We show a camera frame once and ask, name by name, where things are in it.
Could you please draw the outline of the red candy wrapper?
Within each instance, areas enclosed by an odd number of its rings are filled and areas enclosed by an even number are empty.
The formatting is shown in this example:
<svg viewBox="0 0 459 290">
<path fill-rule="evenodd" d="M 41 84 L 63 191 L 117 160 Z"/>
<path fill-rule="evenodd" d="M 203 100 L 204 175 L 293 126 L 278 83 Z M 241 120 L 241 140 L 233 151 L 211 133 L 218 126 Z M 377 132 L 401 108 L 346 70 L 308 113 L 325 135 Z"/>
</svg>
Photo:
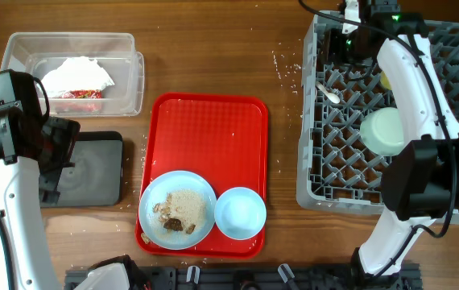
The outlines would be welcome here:
<svg viewBox="0 0 459 290">
<path fill-rule="evenodd" d="M 103 107 L 100 90 L 73 90 L 63 93 L 54 105 L 57 113 L 96 113 Z"/>
</svg>

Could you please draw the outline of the white plastic spoon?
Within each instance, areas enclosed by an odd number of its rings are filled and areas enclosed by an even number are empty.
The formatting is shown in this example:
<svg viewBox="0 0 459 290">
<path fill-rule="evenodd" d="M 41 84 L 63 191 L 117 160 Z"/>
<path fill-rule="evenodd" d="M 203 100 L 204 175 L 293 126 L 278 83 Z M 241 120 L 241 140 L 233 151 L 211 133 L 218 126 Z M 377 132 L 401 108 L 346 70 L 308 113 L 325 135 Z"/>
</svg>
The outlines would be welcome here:
<svg viewBox="0 0 459 290">
<path fill-rule="evenodd" d="M 316 87 L 321 91 L 333 104 L 339 104 L 341 99 L 335 93 L 329 92 L 320 82 L 316 83 Z"/>
</svg>

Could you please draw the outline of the yellow plastic cup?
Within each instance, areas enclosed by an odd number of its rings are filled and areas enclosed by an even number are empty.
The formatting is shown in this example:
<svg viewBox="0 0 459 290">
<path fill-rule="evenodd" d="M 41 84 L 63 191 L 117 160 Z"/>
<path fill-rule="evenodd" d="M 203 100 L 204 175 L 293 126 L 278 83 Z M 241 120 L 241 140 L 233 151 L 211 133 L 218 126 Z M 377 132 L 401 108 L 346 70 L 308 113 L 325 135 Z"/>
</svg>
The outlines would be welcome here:
<svg viewBox="0 0 459 290">
<path fill-rule="evenodd" d="M 388 78 L 387 78 L 387 75 L 385 74 L 385 72 L 381 72 L 381 74 L 380 74 L 380 83 L 381 83 L 383 88 L 385 88 L 387 90 L 391 90 L 391 84 L 388 81 Z"/>
</svg>

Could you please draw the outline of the white paper napkin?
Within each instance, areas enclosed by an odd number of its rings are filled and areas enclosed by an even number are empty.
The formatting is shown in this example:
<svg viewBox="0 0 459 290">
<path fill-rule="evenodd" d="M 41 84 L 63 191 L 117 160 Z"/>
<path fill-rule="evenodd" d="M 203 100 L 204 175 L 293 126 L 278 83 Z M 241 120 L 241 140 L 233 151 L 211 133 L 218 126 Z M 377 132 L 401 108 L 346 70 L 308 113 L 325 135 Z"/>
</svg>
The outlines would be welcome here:
<svg viewBox="0 0 459 290">
<path fill-rule="evenodd" d="M 100 93 L 115 85 L 108 72 L 97 60 L 86 56 L 67 58 L 41 80 L 49 97 L 63 97 L 67 93 Z"/>
</svg>

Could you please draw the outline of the mint green bowl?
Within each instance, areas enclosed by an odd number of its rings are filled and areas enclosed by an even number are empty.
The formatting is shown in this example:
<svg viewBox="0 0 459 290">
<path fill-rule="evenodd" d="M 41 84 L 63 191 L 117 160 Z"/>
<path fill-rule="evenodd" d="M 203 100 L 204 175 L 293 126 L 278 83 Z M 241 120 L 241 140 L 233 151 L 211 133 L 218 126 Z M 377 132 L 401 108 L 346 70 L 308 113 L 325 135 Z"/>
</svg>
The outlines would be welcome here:
<svg viewBox="0 0 459 290">
<path fill-rule="evenodd" d="M 403 127 L 396 108 L 382 108 L 365 116 L 359 134 L 376 155 L 394 156 L 404 149 Z"/>
</svg>

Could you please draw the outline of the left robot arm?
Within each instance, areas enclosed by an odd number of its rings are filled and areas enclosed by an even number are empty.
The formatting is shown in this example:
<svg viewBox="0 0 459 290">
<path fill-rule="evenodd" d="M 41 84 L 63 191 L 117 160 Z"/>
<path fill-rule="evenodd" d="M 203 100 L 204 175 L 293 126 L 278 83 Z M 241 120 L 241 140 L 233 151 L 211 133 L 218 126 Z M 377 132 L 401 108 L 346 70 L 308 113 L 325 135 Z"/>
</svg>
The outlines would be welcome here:
<svg viewBox="0 0 459 290">
<path fill-rule="evenodd" d="M 50 116 L 43 83 L 0 72 L 0 289 L 60 289 L 49 254 L 40 195 L 55 194 L 80 124 Z"/>
</svg>

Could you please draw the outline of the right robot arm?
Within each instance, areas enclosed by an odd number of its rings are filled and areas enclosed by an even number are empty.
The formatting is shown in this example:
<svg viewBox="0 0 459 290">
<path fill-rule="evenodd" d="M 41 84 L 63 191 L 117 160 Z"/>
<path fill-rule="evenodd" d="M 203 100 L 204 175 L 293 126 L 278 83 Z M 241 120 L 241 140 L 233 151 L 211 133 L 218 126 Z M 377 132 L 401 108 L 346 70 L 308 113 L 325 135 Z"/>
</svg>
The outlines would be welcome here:
<svg viewBox="0 0 459 290">
<path fill-rule="evenodd" d="M 429 29 L 418 13 L 388 1 L 345 1 L 343 28 L 325 39 L 327 60 L 372 59 L 386 75 L 399 111 L 403 150 L 381 177 L 385 205 L 369 239 L 356 251 L 361 281 L 396 276 L 416 239 L 442 238 L 459 202 L 459 122 L 436 75 Z"/>
</svg>

